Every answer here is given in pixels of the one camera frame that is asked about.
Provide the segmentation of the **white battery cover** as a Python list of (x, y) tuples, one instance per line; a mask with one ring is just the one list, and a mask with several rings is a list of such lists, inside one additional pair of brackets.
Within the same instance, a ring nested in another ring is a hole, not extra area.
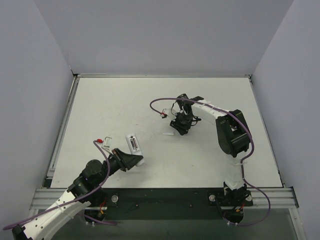
[(175, 133), (174, 132), (164, 132), (163, 135), (164, 136), (174, 136)]

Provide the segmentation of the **white remote control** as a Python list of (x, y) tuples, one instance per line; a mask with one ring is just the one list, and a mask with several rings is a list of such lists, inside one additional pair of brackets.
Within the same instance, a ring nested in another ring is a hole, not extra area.
[[(125, 137), (129, 147), (129, 151), (132, 155), (143, 157), (142, 149), (135, 133), (130, 133)], [(145, 164), (145, 159), (142, 158), (135, 166), (140, 167)]]

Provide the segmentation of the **AAA battery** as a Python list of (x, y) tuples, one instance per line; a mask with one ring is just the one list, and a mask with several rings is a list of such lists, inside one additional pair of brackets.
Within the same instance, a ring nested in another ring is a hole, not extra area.
[(132, 148), (133, 148), (134, 150), (136, 150), (136, 149), (139, 148), (139, 146), (138, 146), (137, 141), (136, 141), (135, 138), (130, 138), (129, 140), (130, 140), (130, 143), (131, 143)]

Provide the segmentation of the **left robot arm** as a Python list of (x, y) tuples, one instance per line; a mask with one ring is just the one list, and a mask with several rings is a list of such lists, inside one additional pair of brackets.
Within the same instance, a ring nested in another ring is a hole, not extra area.
[(118, 170), (126, 172), (144, 159), (142, 151), (130, 154), (118, 148), (111, 151), (105, 161), (90, 160), (79, 176), (66, 191), (44, 212), (37, 214), (27, 223), (12, 228), (15, 240), (50, 240), (70, 219), (89, 206), (102, 204), (106, 194), (102, 185)]

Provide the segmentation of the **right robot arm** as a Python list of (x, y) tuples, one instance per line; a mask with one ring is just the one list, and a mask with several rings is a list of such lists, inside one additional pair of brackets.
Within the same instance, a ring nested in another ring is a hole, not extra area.
[(244, 129), (248, 125), (243, 113), (238, 109), (219, 111), (203, 97), (188, 98), (185, 93), (179, 95), (175, 103), (179, 111), (170, 107), (163, 109), (163, 113), (171, 119), (170, 126), (180, 135), (187, 134), (201, 120), (216, 127), (218, 145), (228, 155), (223, 182), (224, 197), (229, 201), (251, 201), (243, 177), (243, 163), (237, 157), (239, 153), (246, 152), (250, 145), (250, 138)]

